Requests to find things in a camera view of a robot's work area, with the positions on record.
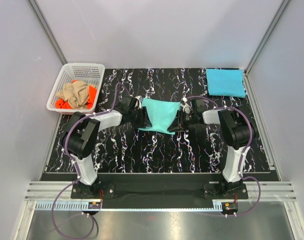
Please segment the teal t shirt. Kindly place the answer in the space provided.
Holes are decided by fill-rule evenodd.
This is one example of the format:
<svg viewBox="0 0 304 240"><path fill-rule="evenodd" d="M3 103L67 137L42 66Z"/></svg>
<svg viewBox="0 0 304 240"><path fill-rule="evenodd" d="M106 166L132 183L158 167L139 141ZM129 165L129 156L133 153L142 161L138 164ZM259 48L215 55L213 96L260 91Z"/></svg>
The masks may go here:
<svg viewBox="0 0 304 240"><path fill-rule="evenodd" d="M142 106L146 107L151 127L139 128L142 131L158 132L174 135L168 128L175 120L177 111L180 109L180 102L160 101L150 98L143 98Z"/></svg>

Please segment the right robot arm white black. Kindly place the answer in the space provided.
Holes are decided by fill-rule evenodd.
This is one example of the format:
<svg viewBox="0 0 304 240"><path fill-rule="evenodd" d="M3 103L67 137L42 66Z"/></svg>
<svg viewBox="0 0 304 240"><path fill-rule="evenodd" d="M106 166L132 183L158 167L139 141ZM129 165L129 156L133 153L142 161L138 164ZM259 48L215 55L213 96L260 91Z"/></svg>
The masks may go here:
<svg viewBox="0 0 304 240"><path fill-rule="evenodd" d="M251 142L256 137L256 128L241 111L241 107L219 107L214 103L213 109L208 109L205 100L211 101L202 96L183 98L176 117L167 130L184 132L194 124L221 126L223 140L228 145L225 167L220 181L213 187L204 187L204 191L212 196L230 198L241 190L245 180L245 158Z"/></svg>

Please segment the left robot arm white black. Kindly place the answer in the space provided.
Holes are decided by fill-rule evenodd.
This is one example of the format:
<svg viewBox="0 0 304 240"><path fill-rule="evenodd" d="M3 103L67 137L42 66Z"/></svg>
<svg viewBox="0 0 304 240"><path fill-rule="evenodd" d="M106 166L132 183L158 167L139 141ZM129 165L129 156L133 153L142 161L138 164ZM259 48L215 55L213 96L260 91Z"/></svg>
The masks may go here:
<svg viewBox="0 0 304 240"><path fill-rule="evenodd" d="M126 96L107 111L89 115L76 112L72 115L65 128L62 146L76 169L76 190L89 198L99 194L99 177L94 169L92 152L100 131L128 123L134 128L152 125L142 101L141 96Z"/></svg>

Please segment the folded blue t shirt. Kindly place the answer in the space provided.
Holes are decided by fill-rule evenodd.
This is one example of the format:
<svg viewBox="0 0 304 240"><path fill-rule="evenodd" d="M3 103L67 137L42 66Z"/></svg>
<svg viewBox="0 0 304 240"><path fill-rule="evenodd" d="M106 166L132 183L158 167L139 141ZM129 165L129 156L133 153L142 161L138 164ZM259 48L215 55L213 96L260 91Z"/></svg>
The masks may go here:
<svg viewBox="0 0 304 240"><path fill-rule="evenodd" d="M243 71L240 69L206 69L210 96L245 98Z"/></svg>

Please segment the white plastic laundry basket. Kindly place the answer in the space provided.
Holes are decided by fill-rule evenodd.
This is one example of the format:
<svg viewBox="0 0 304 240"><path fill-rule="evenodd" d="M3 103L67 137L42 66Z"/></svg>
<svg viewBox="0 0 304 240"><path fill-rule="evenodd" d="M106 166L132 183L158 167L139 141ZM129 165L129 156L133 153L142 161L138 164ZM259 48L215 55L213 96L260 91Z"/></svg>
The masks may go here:
<svg viewBox="0 0 304 240"><path fill-rule="evenodd" d="M105 66L98 63L67 63L63 65L47 101L47 109L63 115L72 115L77 111L84 114L93 113L96 103L98 102L98 96L103 82L104 73ZM97 89L93 106L90 109L66 109L57 108L55 106L55 103L59 100L57 93L63 89L64 84L72 83L74 80L83 81L86 84L95 86Z"/></svg>

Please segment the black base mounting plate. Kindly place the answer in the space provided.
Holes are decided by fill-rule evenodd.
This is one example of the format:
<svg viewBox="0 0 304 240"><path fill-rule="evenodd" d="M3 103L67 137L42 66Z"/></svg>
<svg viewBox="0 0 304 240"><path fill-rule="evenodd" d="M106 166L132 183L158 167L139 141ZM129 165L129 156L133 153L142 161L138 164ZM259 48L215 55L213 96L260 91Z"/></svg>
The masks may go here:
<svg viewBox="0 0 304 240"><path fill-rule="evenodd" d="M205 209L213 200L224 202L248 199L247 188L228 195L212 196L204 187L213 187L219 173L100 173L99 191L95 194L72 187L73 199L102 200L107 209Z"/></svg>

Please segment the right orange connector board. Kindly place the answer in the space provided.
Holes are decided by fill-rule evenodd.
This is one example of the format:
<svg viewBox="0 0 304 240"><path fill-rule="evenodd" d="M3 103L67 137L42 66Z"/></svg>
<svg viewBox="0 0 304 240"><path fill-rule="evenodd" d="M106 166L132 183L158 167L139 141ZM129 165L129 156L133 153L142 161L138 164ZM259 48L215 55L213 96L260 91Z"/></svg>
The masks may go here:
<svg viewBox="0 0 304 240"><path fill-rule="evenodd" d="M236 202L226 202L223 205L223 210L225 211L231 211L231 210L237 210L238 209L238 203Z"/></svg>

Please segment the orange connector board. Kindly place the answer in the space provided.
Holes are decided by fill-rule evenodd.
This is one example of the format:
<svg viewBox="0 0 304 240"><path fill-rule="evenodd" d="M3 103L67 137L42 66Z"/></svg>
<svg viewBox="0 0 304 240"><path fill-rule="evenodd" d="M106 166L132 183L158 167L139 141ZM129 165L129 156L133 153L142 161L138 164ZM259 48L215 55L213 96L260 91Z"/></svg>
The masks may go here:
<svg viewBox="0 0 304 240"><path fill-rule="evenodd" d="M88 209L101 209L101 202L89 202Z"/></svg>
<svg viewBox="0 0 304 240"><path fill-rule="evenodd" d="M238 203L236 202L226 202L223 205L223 210L225 211L231 211L231 210L237 210L238 209Z"/></svg>

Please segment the left orange connector board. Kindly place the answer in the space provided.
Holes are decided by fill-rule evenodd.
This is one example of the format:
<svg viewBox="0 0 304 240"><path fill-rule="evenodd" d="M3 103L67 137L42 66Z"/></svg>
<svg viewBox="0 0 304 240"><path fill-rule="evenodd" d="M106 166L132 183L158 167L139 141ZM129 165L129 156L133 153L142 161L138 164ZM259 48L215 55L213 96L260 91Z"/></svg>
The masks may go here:
<svg viewBox="0 0 304 240"><path fill-rule="evenodd" d="M101 209L101 202L89 202L88 209Z"/></svg>

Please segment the aluminium rail frame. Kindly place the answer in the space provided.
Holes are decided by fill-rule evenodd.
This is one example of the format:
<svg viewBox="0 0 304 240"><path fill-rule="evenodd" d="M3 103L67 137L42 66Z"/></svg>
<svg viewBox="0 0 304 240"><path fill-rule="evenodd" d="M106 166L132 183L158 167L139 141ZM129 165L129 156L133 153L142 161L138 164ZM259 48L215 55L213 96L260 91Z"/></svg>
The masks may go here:
<svg viewBox="0 0 304 240"><path fill-rule="evenodd" d="M33 201L38 210L57 211L125 211L125 212L222 212L231 205L256 202L294 202L291 183L245 182L236 193L211 195L209 184L158 186L156 183L101 183L93 193L68 182L33 181L25 200Z"/></svg>

